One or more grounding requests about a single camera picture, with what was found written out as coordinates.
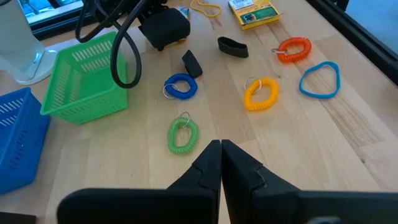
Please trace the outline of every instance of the yellow box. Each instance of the yellow box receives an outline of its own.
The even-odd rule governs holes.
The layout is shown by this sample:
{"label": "yellow box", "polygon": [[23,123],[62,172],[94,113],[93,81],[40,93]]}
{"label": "yellow box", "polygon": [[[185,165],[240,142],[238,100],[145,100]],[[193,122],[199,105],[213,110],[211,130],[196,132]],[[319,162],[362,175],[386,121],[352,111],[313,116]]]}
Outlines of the yellow box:
{"label": "yellow box", "polygon": [[280,16],[269,0],[230,0],[228,6],[242,30],[277,21]]}

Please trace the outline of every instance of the blue plastic basket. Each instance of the blue plastic basket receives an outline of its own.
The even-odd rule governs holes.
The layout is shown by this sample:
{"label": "blue plastic basket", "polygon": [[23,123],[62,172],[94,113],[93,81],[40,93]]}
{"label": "blue plastic basket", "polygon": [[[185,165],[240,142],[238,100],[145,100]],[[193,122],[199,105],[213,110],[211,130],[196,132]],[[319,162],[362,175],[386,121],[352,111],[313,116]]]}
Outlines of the blue plastic basket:
{"label": "blue plastic basket", "polygon": [[30,88],[0,96],[0,194],[35,179],[50,122],[40,107]]}

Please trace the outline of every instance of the black cable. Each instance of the black cable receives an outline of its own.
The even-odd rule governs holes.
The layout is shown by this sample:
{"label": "black cable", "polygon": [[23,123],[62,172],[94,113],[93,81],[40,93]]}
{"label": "black cable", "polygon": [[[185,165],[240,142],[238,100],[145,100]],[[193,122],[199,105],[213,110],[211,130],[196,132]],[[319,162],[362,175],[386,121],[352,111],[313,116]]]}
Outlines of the black cable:
{"label": "black cable", "polygon": [[81,9],[80,17],[79,17],[79,20],[78,20],[77,25],[76,25],[76,29],[75,29],[76,39],[80,43],[85,43],[85,42],[91,40],[92,38],[94,38],[110,22],[113,22],[113,21],[116,20],[116,17],[119,16],[119,13],[121,13],[122,10],[126,7],[126,5],[123,4],[124,1],[129,1],[129,0],[122,0],[119,3],[119,5],[116,7],[116,9],[109,16],[107,16],[102,22],[100,22],[100,24],[98,24],[98,26],[96,26],[92,31],[90,31],[89,34],[85,35],[84,37],[80,37],[81,28],[83,27],[83,19],[84,19],[86,13],[87,13],[88,6],[93,2],[93,0],[86,0],[83,3],[83,8]]}
{"label": "black cable", "polygon": [[131,83],[123,83],[119,79],[118,75],[118,67],[117,67],[117,59],[118,59],[118,52],[119,52],[119,47],[120,43],[122,42],[123,36],[127,34],[128,28],[130,28],[130,25],[132,22],[137,18],[139,13],[143,10],[143,8],[146,6],[146,4],[149,2],[149,0],[140,0],[138,4],[134,7],[132,12],[128,15],[127,19],[124,21],[122,27],[119,29],[119,32],[116,34],[116,37],[114,39],[112,49],[111,49],[111,73],[113,80],[120,86],[121,88],[132,88],[136,86],[141,78],[141,70],[142,70],[142,65],[141,65],[141,57],[139,55],[139,51],[136,47],[135,44],[131,46],[134,55],[136,57],[136,63],[137,63],[137,70],[136,70],[136,77],[134,77],[134,80]]}
{"label": "black cable", "polygon": [[[139,12],[141,12],[141,10],[139,9],[140,7],[144,7],[146,4],[147,0],[141,0],[137,6],[133,9],[133,11],[130,13],[129,17],[126,19],[126,21],[124,22],[124,24],[122,26],[120,26],[120,24],[117,21],[113,22],[113,25],[118,29],[118,34],[122,34],[124,36],[124,38],[127,40],[128,44],[130,45],[134,56],[136,58],[136,65],[137,65],[137,69],[136,69],[136,76],[134,77],[133,81],[131,83],[123,83],[120,80],[119,77],[119,73],[118,73],[118,66],[117,66],[117,62],[118,62],[118,51],[119,51],[119,46],[121,43],[121,40],[117,43],[117,38],[118,38],[118,34],[115,37],[115,40],[113,42],[112,45],[112,49],[111,49],[111,58],[110,58],[110,64],[111,64],[111,74],[112,74],[112,78],[114,80],[114,82],[120,86],[121,88],[132,88],[134,86],[136,86],[139,83],[139,80],[141,79],[141,72],[142,72],[142,64],[141,64],[141,56],[139,54],[138,48],[136,46],[136,44],[134,43],[134,41],[131,39],[130,35],[127,33],[127,29],[130,27],[131,23],[134,21],[134,19],[137,17],[137,15],[139,14]],[[101,11],[102,14],[104,14],[105,16],[108,16],[108,14],[106,13],[106,11],[102,8],[101,4],[98,2],[98,0],[95,1],[96,7],[99,9],[99,11]],[[133,17],[131,23],[127,26],[127,29],[125,31],[122,31],[123,26],[125,26],[126,22],[128,21],[128,19],[130,17]]]}
{"label": "black cable", "polygon": [[[101,11],[101,13],[104,14],[104,16],[108,16],[108,14],[102,8],[102,6],[98,2],[98,0],[95,1],[95,4],[96,4],[96,7],[99,9],[99,11]],[[119,31],[118,33],[120,33],[121,32],[120,24],[117,21],[114,21],[113,25],[118,29],[118,31]],[[136,58],[136,64],[137,64],[136,76],[134,77],[133,81],[128,84],[125,84],[120,80],[119,73],[118,73],[118,67],[117,67],[118,51],[116,51],[116,55],[112,55],[113,51],[111,51],[111,59],[110,59],[111,60],[111,73],[112,73],[112,78],[113,78],[114,82],[118,86],[120,86],[121,88],[132,88],[132,87],[136,86],[139,83],[139,80],[141,79],[141,72],[142,72],[141,56],[139,54],[136,43],[134,43],[134,41],[131,39],[130,35],[127,32],[124,33],[124,38],[127,40],[128,44],[130,45],[130,47],[134,53],[135,58]],[[116,63],[114,63],[115,69],[112,69],[112,61],[113,60],[116,62]]]}

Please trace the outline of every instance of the green plastic basket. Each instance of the green plastic basket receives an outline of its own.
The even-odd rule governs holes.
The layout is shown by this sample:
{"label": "green plastic basket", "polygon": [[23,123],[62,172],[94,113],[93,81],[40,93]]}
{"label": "green plastic basket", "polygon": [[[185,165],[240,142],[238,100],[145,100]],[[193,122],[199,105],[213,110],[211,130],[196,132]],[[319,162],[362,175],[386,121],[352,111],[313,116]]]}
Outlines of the green plastic basket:
{"label": "green plastic basket", "polygon": [[[112,79],[109,58],[115,32],[59,51],[41,114],[82,124],[127,108],[127,91]],[[126,61],[118,54],[118,73],[126,81]]]}

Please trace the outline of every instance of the black rubber band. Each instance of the black rubber band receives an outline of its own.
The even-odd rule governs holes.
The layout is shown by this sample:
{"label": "black rubber band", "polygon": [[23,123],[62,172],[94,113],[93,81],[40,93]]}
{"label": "black rubber band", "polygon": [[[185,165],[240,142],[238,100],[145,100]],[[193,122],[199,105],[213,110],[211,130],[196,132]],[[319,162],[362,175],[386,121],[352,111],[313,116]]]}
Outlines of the black rubber band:
{"label": "black rubber band", "polygon": [[220,51],[226,54],[240,58],[247,58],[249,56],[249,51],[246,44],[241,44],[227,37],[219,37],[217,41]]}

